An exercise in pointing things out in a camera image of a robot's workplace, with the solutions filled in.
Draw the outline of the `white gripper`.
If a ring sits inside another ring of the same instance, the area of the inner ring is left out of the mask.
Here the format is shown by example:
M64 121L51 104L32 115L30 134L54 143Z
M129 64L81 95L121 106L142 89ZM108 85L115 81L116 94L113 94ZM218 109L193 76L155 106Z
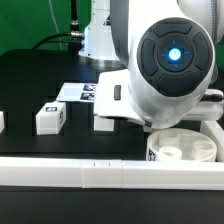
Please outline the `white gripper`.
M146 120L139 105L146 86L140 75L134 77L128 69L101 73L96 87L94 115L144 125Z

